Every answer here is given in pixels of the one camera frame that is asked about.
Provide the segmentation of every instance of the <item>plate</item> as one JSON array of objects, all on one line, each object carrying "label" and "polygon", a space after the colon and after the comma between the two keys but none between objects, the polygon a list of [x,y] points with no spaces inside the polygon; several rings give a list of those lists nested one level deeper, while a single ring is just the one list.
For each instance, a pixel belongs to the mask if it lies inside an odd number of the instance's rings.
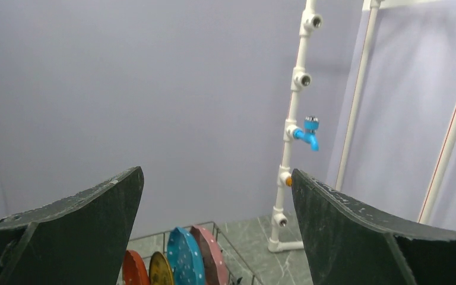
[{"label": "plate", "polygon": [[205,269],[200,248],[187,230],[176,227],[170,232],[167,258],[178,284],[205,285]]},{"label": "plate", "polygon": [[189,232],[200,247],[207,284],[227,285],[229,278],[228,268],[224,264],[223,253],[213,234],[201,226],[193,226]]},{"label": "plate", "polygon": [[170,264],[163,255],[157,251],[153,253],[150,261],[150,281],[151,285],[174,285],[174,275]]},{"label": "plate", "polygon": [[125,252],[122,273],[126,285],[150,285],[146,265],[136,251]]}]

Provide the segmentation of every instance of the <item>blue polka dot plate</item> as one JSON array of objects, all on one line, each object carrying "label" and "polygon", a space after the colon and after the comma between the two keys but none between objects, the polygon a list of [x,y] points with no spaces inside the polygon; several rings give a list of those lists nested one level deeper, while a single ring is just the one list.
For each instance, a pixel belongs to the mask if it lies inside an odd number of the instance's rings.
[{"label": "blue polka dot plate", "polygon": [[185,229],[170,232],[167,259],[177,285],[205,285],[205,269],[195,238]]}]

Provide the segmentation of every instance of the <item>pipe fitting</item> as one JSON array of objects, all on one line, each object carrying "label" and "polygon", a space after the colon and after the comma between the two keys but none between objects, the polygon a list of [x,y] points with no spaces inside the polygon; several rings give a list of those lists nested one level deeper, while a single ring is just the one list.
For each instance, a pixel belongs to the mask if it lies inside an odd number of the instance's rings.
[{"label": "pipe fitting", "polygon": [[288,131],[290,126],[296,127],[296,120],[286,119],[286,122],[284,123],[284,141],[287,141],[288,143],[295,140],[293,133]]},{"label": "pipe fitting", "polygon": [[277,182],[280,184],[279,186],[284,186],[286,185],[287,187],[291,187],[293,185],[293,180],[291,179],[291,173],[289,173],[289,167],[287,167],[287,170],[282,171],[278,175],[279,181]]},{"label": "pipe fitting", "polygon": [[278,227],[286,227],[287,217],[283,213],[275,213],[272,222]]},{"label": "pipe fitting", "polygon": [[383,0],[371,0],[370,2],[370,9],[371,8],[380,8],[380,4]]},{"label": "pipe fitting", "polygon": [[319,14],[309,14],[303,19],[303,28],[311,33],[322,26],[322,16]]},{"label": "pipe fitting", "polygon": [[279,252],[278,245],[281,244],[278,240],[273,240],[272,238],[268,239],[268,250],[270,252]]},{"label": "pipe fitting", "polygon": [[295,132],[300,129],[297,125],[289,125],[287,126],[286,128],[286,134],[288,137],[290,137],[291,139],[293,140],[296,140],[296,137],[295,137]]},{"label": "pipe fitting", "polygon": [[293,68],[293,78],[291,82],[291,91],[300,92],[303,88],[310,85],[312,77],[310,74],[305,72],[302,67]]}]

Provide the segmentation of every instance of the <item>faucet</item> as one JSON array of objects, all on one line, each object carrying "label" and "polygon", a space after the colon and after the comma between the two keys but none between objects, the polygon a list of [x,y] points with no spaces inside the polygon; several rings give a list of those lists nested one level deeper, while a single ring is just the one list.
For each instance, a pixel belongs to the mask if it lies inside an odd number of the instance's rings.
[{"label": "faucet", "polygon": [[319,119],[314,116],[308,116],[305,118],[303,123],[304,131],[300,128],[296,128],[293,132],[293,136],[297,140],[302,140],[307,144],[310,144],[312,151],[319,150],[319,142],[315,137],[315,131],[319,128]]}]

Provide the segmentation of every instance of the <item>gray tile floor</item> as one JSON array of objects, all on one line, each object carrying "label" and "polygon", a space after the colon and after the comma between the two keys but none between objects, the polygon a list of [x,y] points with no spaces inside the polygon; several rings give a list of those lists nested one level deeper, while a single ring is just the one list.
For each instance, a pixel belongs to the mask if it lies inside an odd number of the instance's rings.
[{"label": "gray tile floor", "polygon": [[[286,213],[288,226],[281,231],[280,240],[300,240],[300,231],[294,213]],[[311,285],[312,279],[303,250],[280,252],[272,254],[268,251],[270,236],[270,216],[264,216],[246,221],[236,221],[218,225],[221,231],[231,241],[242,258],[255,271],[264,285]],[[129,249],[133,249],[142,257],[149,257],[155,251],[161,251],[163,241],[168,236],[155,236],[130,241]],[[237,253],[229,245],[223,235],[219,234],[218,243],[223,249],[225,263],[236,277],[243,277],[242,285],[250,285],[252,274]]]}]

